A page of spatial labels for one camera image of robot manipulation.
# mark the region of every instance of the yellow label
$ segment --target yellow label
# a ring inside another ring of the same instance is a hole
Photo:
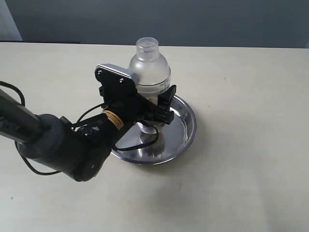
[[[120,130],[123,126],[124,126],[124,123],[123,121],[120,119],[120,117],[118,117],[115,113],[113,113],[112,111],[109,111],[109,110],[104,110],[102,112],[103,114],[106,114],[107,118],[109,121],[111,121],[116,127],[118,130]]]

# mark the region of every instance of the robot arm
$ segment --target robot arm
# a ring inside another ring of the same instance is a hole
[[[24,107],[23,97],[20,104],[0,90],[0,135],[15,140],[24,160],[34,160],[76,181],[87,181],[96,176],[115,144],[137,121],[172,122],[174,114],[169,107],[176,86],[159,95],[158,105],[154,105],[137,92],[138,80],[126,69],[98,65],[95,76],[102,84],[99,92],[105,102],[97,107],[104,110],[75,124],[65,117],[34,115]]]

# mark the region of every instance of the clear plastic bottle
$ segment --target clear plastic bottle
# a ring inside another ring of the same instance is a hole
[[[138,92],[154,104],[158,102],[158,94],[165,92],[170,85],[170,67],[165,57],[159,53],[159,43],[156,39],[145,37],[136,42],[136,55],[131,59],[129,70],[133,71],[138,79]],[[162,123],[148,122],[162,129]],[[155,133],[139,123],[144,133]]]

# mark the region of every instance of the table surface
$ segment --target table surface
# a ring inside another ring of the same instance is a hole
[[[157,166],[110,156],[95,178],[78,183],[64,174],[33,174],[1,137],[1,231],[309,230],[309,50],[160,51],[177,94],[197,116],[189,149]],[[0,43],[0,78],[23,91],[32,112],[75,121],[101,102],[96,65],[127,67],[134,52]]]

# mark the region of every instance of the metal bowl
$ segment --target metal bowl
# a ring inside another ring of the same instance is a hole
[[[160,164],[179,156],[193,142],[197,131],[197,120],[191,107],[180,97],[175,96],[171,103],[175,117],[170,125],[165,125],[159,133],[158,141],[148,147],[132,151],[112,151],[116,157],[135,164]],[[134,125],[116,144],[129,147],[152,140],[155,135],[141,132]]]

